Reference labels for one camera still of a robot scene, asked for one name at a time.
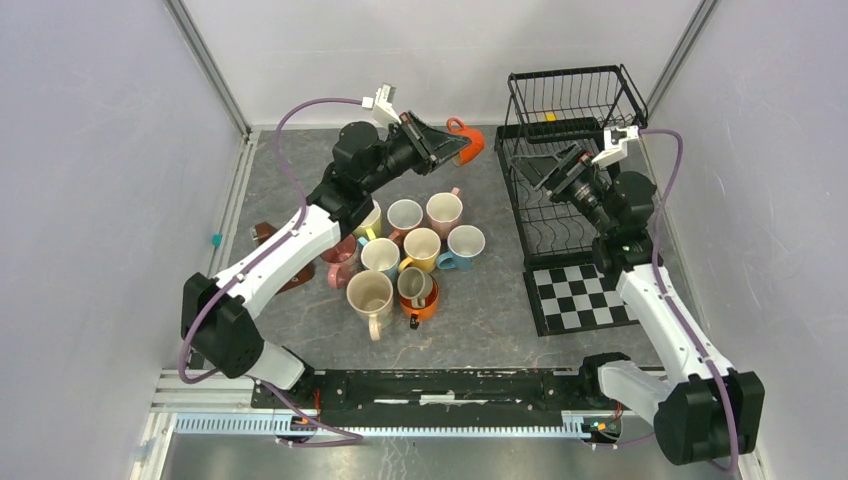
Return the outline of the light pink hexagonal mug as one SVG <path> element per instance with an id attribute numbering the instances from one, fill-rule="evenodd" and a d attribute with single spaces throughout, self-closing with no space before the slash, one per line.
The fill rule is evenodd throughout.
<path id="1" fill-rule="evenodd" d="M 426 203 L 425 211 L 430 229 L 442 240 L 446 240 L 450 232 L 459 225 L 464 212 L 461 190 L 454 187 L 448 192 L 432 195 Z"/>

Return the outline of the salmon floral mug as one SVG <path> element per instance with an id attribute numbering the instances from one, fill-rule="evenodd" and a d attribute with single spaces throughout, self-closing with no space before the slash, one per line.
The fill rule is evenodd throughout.
<path id="1" fill-rule="evenodd" d="M 406 235 L 421 226 L 424 212 L 418 202 L 412 199 L 400 199 L 390 205 L 386 219 L 392 228 L 388 239 L 401 247 Z"/>

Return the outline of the teal blue mug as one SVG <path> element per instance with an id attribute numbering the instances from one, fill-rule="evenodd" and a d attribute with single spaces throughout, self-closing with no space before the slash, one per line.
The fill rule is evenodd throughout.
<path id="1" fill-rule="evenodd" d="M 484 233 L 473 225 L 454 228 L 447 238 L 447 251 L 437 258 L 440 270 L 470 271 L 486 246 Z"/>

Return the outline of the light blue hexagonal mug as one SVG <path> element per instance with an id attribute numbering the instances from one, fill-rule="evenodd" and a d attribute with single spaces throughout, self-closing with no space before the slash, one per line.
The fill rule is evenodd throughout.
<path id="1" fill-rule="evenodd" d="M 358 239 L 358 243 L 362 247 L 360 261 L 363 267 L 381 272 L 395 282 L 400 262 L 400 249 L 395 242 L 388 238 L 367 240 L 362 237 Z"/>

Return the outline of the beige grey mug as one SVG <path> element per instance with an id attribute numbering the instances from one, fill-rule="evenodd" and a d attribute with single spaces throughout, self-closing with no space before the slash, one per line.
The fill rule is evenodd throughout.
<path id="1" fill-rule="evenodd" d="M 434 287 L 435 283 L 432 276 L 417 267 L 407 267 L 399 274 L 397 280 L 397 289 L 401 299 L 414 309 L 422 309 L 427 306 L 427 299 Z"/>

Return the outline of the pink patterned mug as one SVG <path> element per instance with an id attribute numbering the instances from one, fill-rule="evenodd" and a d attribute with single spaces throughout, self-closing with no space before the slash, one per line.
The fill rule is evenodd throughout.
<path id="1" fill-rule="evenodd" d="M 332 248 L 321 253 L 328 266 L 327 283 L 333 289 L 345 288 L 359 272 L 359 243 L 353 235 L 346 236 Z"/>

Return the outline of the cream floral mug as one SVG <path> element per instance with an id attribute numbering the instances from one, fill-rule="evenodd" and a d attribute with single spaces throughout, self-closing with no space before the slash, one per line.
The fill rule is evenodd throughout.
<path id="1" fill-rule="evenodd" d="M 382 332 L 392 324 L 394 285 L 382 272 L 363 270 L 353 276 L 346 298 L 367 327 L 370 339 L 381 340 Z"/>

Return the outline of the orange ribbed mug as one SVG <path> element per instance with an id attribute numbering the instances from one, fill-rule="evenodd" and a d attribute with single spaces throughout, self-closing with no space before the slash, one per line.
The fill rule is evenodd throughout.
<path id="1" fill-rule="evenodd" d="M 432 318 L 439 305 L 439 286 L 438 283 L 429 274 L 425 275 L 426 279 L 431 284 L 432 288 L 429 294 L 424 298 L 422 307 L 415 307 L 412 301 L 406 297 L 400 296 L 399 302 L 401 309 L 406 314 L 409 320 L 409 328 L 418 330 L 421 324 Z"/>

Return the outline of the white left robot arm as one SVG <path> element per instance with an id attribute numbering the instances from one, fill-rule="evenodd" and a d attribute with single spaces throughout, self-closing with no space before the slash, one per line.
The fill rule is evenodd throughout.
<path id="1" fill-rule="evenodd" d="M 288 406 L 306 405 L 314 394 L 306 364 L 266 341 L 256 318 L 300 270 L 364 222 L 374 192 L 407 171 L 427 175 L 471 144 L 468 136 L 434 128 L 412 112 L 400 113 L 386 136 L 367 121 L 344 126 L 320 183 L 286 226 L 230 268 L 186 280 L 180 325 L 185 345 L 228 378 L 270 383 Z"/>

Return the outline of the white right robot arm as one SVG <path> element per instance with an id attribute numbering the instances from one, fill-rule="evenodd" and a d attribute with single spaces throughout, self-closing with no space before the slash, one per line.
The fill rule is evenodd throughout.
<path id="1" fill-rule="evenodd" d="M 621 352 L 584 359 L 577 382 L 591 408 L 617 401 L 648 422 L 674 465 L 709 462 L 730 472 L 756 447 L 765 387 L 753 371 L 739 371 L 709 341 L 673 289 L 647 225 L 656 185 L 639 172 L 598 178 L 604 155 L 578 145 L 557 153 L 520 155 L 508 168 L 554 203 L 569 203 L 595 228 L 595 267 L 615 285 L 664 367 L 660 380 Z"/>

